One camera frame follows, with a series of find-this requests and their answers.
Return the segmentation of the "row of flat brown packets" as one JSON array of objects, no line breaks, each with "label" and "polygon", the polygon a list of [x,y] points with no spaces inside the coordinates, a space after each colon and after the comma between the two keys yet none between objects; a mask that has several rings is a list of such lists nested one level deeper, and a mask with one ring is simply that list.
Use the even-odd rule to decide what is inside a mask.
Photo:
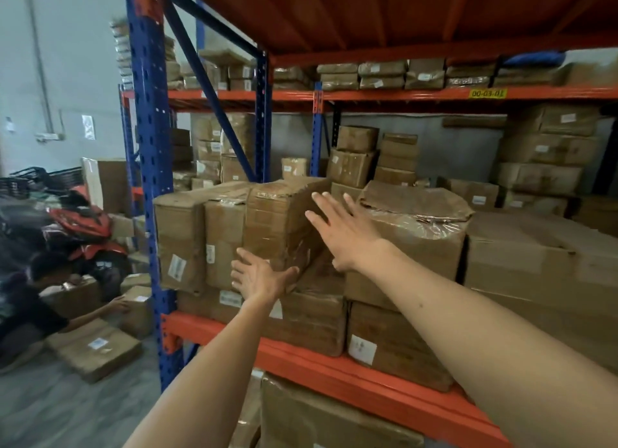
[{"label": "row of flat brown packets", "polygon": [[536,52],[475,59],[431,58],[276,67],[273,90],[439,90],[521,86],[618,86],[618,49]]}]

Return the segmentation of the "taped brown carton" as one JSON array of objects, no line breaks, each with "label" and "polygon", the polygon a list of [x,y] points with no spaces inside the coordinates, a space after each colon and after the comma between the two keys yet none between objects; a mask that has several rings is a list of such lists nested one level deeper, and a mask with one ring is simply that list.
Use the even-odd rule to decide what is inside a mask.
[{"label": "taped brown carton", "polygon": [[296,177],[254,186],[247,199],[243,248],[269,261],[274,271],[296,266],[304,272],[323,249],[320,234],[306,218],[316,209],[314,192],[330,191],[331,181]]}]

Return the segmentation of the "person's left hand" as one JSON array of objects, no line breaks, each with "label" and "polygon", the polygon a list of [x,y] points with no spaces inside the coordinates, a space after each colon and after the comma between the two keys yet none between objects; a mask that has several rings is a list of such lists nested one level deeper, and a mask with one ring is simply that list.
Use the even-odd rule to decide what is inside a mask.
[{"label": "person's left hand", "polygon": [[282,287],[283,271],[274,271],[266,259],[244,248],[237,248],[236,254],[237,258],[230,264],[231,286],[240,292],[245,300],[274,305],[292,289]]}]

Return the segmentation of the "tall cardboard box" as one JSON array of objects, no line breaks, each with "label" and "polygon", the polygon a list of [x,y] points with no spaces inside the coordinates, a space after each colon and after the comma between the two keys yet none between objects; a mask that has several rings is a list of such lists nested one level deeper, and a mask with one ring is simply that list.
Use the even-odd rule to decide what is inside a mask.
[{"label": "tall cardboard box", "polygon": [[81,159],[83,180],[91,204],[111,214],[129,214],[126,160]]}]

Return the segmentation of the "red motor scooter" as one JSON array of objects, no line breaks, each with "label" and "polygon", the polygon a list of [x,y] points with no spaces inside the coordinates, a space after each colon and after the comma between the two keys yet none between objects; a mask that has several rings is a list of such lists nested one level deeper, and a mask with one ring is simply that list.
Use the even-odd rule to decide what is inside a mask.
[{"label": "red motor scooter", "polygon": [[60,195],[59,205],[47,207],[46,215],[49,222],[42,227],[46,249],[68,257],[76,274],[94,278],[104,302],[119,296],[132,268],[127,249],[112,240],[109,215],[77,190]]}]

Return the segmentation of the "grey wall conduit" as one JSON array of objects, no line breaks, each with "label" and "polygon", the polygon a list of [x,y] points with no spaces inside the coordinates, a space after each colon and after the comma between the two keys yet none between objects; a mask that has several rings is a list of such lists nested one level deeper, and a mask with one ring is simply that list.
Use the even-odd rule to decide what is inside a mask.
[{"label": "grey wall conduit", "polygon": [[50,141],[61,141],[64,138],[64,135],[55,131],[54,122],[52,120],[48,86],[44,72],[40,37],[38,34],[38,25],[36,21],[35,1],[25,0],[25,9],[27,11],[28,27],[33,49],[36,90],[38,92],[38,99],[41,105],[42,117],[44,120],[44,131],[36,133],[35,139],[40,144],[46,144]]}]

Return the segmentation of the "black plastic crates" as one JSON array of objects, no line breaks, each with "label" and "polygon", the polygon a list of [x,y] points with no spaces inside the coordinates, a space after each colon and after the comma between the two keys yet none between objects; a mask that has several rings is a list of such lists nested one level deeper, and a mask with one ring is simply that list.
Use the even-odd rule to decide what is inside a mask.
[{"label": "black plastic crates", "polygon": [[48,172],[33,166],[0,177],[0,195],[24,199],[36,192],[62,194],[81,185],[83,174],[80,167]]}]

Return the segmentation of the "plastic-wrapped cardboard box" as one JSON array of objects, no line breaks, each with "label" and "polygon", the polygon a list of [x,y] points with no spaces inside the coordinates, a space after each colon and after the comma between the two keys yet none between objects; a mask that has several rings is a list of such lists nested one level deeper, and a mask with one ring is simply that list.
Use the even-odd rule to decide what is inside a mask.
[{"label": "plastic-wrapped cardboard box", "polygon": [[275,375],[260,391],[260,448],[425,448],[416,431]]}]

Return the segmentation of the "tall stack of flat packets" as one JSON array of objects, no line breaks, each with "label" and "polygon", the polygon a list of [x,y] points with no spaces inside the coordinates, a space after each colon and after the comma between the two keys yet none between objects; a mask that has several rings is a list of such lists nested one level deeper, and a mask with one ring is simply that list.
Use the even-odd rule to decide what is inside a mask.
[{"label": "tall stack of flat packets", "polygon": [[[132,54],[130,50],[129,23],[126,17],[110,22],[110,28],[115,40],[117,67],[119,69],[121,87],[123,91],[134,90],[132,70]],[[177,90],[183,86],[181,66],[175,56],[175,40],[164,37],[167,87]]]}]

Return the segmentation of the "person's right forearm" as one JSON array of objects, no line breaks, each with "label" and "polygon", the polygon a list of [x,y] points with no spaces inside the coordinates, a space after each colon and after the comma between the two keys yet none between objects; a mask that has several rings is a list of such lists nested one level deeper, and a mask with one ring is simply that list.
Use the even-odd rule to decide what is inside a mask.
[{"label": "person's right forearm", "polygon": [[516,448],[618,448],[617,376],[389,241],[352,247],[350,265],[386,293]]}]

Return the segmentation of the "flat cardboard box white label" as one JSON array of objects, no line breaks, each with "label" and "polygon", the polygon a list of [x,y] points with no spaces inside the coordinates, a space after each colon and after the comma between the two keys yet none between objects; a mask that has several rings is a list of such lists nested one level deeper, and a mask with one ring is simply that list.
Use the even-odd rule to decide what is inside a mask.
[{"label": "flat cardboard box white label", "polygon": [[53,334],[45,343],[89,384],[112,375],[139,358],[143,351],[138,339],[103,319],[71,332]]}]

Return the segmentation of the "pile of small cardboard boxes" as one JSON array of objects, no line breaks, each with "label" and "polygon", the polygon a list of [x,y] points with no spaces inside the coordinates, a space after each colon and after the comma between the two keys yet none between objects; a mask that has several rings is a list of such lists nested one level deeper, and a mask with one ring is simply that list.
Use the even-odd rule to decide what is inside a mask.
[{"label": "pile of small cardboard boxes", "polygon": [[509,115],[506,128],[463,128],[444,132],[424,118],[408,118],[395,131],[341,125],[335,153],[367,157],[358,183],[393,185],[436,180],[474,210],[532,210],[574,219],[618,238],[618,198],[577,196],[585,168],[596,157],[596,107],[541,105]]}]

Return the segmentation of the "person's right hand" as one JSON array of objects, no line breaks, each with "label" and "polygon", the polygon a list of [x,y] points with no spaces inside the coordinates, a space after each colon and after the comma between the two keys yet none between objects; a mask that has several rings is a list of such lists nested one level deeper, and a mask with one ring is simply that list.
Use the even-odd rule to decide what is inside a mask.
[{"label": "person's right hand", "polygon": [[382,252],[384,241],[365,211],[347,193],[343,196],[343,202],[336,200],[329,192],[314,192],[312,200],[320,213],[307,210],[305,216],[330,253],[355,253],[354,271],[371,277],[379,266],[374,254]]}]

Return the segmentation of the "person's left forearm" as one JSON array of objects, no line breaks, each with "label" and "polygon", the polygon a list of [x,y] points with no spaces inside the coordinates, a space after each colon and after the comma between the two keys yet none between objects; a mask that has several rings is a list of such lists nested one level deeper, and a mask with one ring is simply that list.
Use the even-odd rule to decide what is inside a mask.
[{"label": "person's left forearm", "polygon": [[122,448],[228,448],[281,291],[253,294],[164,390]]}]

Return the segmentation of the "blue orange shelving rack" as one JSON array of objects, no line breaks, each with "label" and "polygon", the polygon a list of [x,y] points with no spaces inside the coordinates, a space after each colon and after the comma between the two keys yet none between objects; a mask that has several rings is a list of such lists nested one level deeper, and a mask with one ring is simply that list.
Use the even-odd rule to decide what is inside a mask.
[{"label": "blue orange shelving rack", "polygon": [[[568,51],[618,47],[618,0],[126,0],[130,28],[132,64],[136,67],[134,98],[143,167],[143,196],[147,209],[146,225],[154,228],[153,200],[171,193],[172,159],[171,116],[166,77],[164,76],[164,19],[191,64],[204,81],[206,102],[218,117],[225,117],[218,96],[204,72],[199,56],[185,26],[179,18],[178,6],[213,31],[245,52],[254,55],[260,72],[266,72],[266,83],[258,84],[256,109],[265,116],[257,123],[257,150],[263,160],[256,167],[262,180],[266,173],[271,142],[273,72],[275,64],[312,65],[320,61],[342,61],[344,58],[380,59],[410,57],[468,58],[475,55],[517,54],[561,48]],[[175,311],[176,294],[162,290],[153,279],[156,331],[159,333],[159,370],[163,395],[159,403],[179,405],[190,415],[183,397],[197,396],[202,390],[205,408],[219,417],[219,402],[211,407],[202,368],[210,360],[191,359],[184,371],[185,360],[181,337],[198,337],[200,343],[242,335],[234,328]],[[247,357],[249,366],[298,383],[339,402],[382,417],[398,425],[408,426],[430,438],[459,448],[507,448],[509,442],[498,428],[498,415],[480,413],[459,394],[439,396],[411,382],[397,382],[395,377],[353,363],[350,358],[327,358],[308,350],[262,339],[259,348]],[[564,368],[564,376],[548,383],[557,393],[542,396],[545,381],[534,381],[529,393],[533,409],[540,409],[531,421],[533,428],[557,430],[564,436],[558,447],[605,446],[618,448],[618,380],[592,366],[583,357],[565,353],[566,363],[579,366]],[[547,427],[538,425],[547,423]]]},{"label": "blue orange shelving rack", "polygon": [[313,125],[322,127],[325,113],[333,114],[333,144],[338,136],[342,113],[364,114],[506,114],[512,110],[540,103],[591,104],[605,107],[618,105],[618,86],[521,86],[509,87],[506,99],[468,99],[472,88],[441,90],[373,89],[352,91],[323,91],[316,84],[314,91],[271,91],[271,87],[257,86],[256,90],[218,90],[206,93],[202,89],[180,89],[167,92],[170,107],[169,126],[175,124],[177,113],[212,113],[225,116],[229,112],[255,113],[257,142],[254,174],[249,177],[266,182],[269,175],[270,140],[266,135],[271,126],[272,113],[307,113],[313,115]]}]

